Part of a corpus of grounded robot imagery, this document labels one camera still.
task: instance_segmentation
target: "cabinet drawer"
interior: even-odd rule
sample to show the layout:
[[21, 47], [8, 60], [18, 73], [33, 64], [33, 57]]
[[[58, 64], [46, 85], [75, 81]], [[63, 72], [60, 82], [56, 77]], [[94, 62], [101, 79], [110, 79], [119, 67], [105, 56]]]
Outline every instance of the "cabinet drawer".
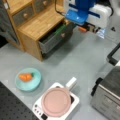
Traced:
[[73, 23], [57, 25], [55, 29], [39, 41], [42, 53], [50, 52], [58, 43], [70, 36], [73, 28]]
[[35, 0], [34, 1], [35, 11], [39, 13], [45, 7], [47, 7], [50, 3], [51, 3], [51, 0]]
[[32, 5], [27, 6], [26, 8], [22, 9], [20, 12], [13, 15], [13, 20], [16, 26], [24, 23], [26, 20], [31, 18], [34, 15]]

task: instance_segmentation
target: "blue plate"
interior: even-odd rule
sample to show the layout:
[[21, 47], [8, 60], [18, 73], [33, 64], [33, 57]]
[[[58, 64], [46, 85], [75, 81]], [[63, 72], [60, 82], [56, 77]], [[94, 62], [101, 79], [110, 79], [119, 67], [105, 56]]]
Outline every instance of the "blue plate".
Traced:
[[[24, 82], [21, 79], [19, 79], [19, 74], [21, 73], [32, 73], [32, 80], [28, 81], [28, 82]], [[26, 68], [23, 69], [22, 71], [20, 71], [16, 78], [15, 78], [15, 84], [17, 86], [18, 89], [23, 90], [23, 91], [33, 91], [35, 90], [38, 85], [41, 82], [41, 74], [38, 70], [34, 69], [34, 68]]]

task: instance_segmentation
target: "carrot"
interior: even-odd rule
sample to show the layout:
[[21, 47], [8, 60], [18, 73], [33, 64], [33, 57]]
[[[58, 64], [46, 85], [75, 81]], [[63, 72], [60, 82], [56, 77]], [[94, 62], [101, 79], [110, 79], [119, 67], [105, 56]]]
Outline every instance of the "carrot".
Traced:
[[21, 73], [21, 74], [19, 74], [19, 78], [24, 82], [28, 82], [32, 79], [32, 74], [31, 73]]

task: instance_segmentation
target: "wooden cabinet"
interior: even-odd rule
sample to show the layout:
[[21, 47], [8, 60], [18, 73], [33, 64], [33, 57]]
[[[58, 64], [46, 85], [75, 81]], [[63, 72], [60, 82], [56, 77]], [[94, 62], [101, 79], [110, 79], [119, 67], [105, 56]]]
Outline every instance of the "wooden cabinet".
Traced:
[[[66, 22], [63, 16], [56, 13], [54, 0], [3, 0], [3, 2], [9, 16], [9, 24], [18, 40], [14, 45], [39, 60], [43, 60], [43, 54], [50, 52], [72, 33], [74, 24]], [[62, 4], [63, 0], [58, 0], [59, 11], [63, 11]]]

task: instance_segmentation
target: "gray floor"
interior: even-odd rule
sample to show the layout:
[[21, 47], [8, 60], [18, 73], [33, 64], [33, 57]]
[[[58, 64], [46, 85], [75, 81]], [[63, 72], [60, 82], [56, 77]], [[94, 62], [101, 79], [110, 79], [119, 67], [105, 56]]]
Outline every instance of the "gray floor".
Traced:
[[[91, 107], [90, 93], [96, 79], [106, 76], [113, 68], [107, 63], [106, 56], [115, 46], [113, 41], [75, 29], [69, 41], [40, 62], [7, 44], [0, 50], [0, 80], [32, 109], [34, 102], [54, 82], [65, 85], [74, 76], [78, 81], [72, 92], [80, 98], [81, 103], [72, 120], [107, 120]], [[18, 90], [14, 84], [17, 73], [28, 67], [36, 68], [42, 74], [40, 86], [29, 93]]]

